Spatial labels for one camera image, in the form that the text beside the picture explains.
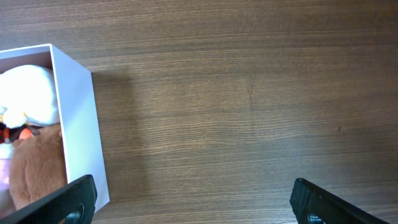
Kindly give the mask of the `red toy fire truck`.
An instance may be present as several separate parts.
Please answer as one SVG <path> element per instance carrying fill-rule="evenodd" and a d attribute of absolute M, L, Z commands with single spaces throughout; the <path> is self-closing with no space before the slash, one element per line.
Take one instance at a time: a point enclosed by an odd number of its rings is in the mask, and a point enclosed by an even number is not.
<path fill-rule="evenodd" d="M 0 143 L 10 143 L 10 129 L 3 123 L 0 124 Z"/>

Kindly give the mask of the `pink white toy figure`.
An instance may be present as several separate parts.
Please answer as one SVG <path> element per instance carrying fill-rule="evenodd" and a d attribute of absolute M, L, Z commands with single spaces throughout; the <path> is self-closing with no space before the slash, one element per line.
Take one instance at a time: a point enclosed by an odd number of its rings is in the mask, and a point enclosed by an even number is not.
<path fill-rule="evenodd" d="M 13 151 L 14 151 L 14 146 L 12 145 L 11 142 L 1 143 L 1 149 L 0 149 L 1 190 L 6 190 L 9 188 L 9 169 L 10 169 Z"/>

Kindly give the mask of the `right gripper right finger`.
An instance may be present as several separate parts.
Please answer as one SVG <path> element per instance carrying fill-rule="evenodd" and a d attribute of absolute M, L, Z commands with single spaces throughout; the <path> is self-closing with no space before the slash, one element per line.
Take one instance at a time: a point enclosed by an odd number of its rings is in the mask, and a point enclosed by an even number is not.
<path fill-rule="evenodd" d="M 290 205 L 299 224 L 387 224 L 303 178 L 294 182 Z"/>

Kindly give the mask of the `white pink-lined cardboard box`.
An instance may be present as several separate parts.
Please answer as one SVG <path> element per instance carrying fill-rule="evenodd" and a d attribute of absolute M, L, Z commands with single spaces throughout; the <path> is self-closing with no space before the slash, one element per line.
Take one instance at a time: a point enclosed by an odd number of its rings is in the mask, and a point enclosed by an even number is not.
<path fill-rule="evenodd" d="M 53 69 L 67 180 L 91 174 L 98 211 L 110 199 L 91 72 L 52 44 L 1 51 L 1 72 L 24 64 Z"/>

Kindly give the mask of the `white yellow plush duck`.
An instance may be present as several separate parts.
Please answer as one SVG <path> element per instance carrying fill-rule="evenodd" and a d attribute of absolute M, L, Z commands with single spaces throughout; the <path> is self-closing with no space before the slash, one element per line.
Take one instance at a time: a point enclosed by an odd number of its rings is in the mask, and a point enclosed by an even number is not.
<path fill-rule="evenodd" d="M 21 65 L 1 74 L 2 123 L 9 129 L 25 124 L 46 127 L 60 122 L 53 70 Z"/>

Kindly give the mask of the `brown plush toy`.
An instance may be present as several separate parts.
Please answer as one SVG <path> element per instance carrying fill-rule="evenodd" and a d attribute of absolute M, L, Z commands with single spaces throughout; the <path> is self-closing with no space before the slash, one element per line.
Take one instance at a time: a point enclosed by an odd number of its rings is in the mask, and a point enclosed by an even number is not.
<path fill-rule="evenodd" d="M 9 191 L 16 210 L 67 185 L 62 131 L 59 124 L 16 140 L 9 169 Z"/>

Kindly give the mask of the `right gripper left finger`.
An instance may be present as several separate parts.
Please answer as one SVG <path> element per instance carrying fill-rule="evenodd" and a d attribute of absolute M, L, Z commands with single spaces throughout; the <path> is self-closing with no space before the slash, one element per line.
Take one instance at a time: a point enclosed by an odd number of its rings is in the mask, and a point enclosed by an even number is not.
<path fill-rule="evenodd" d="M 92 175 L 84 175 L 34 203 L 4 217 L 4 224 L 91 223 L 97 191 Z"/>

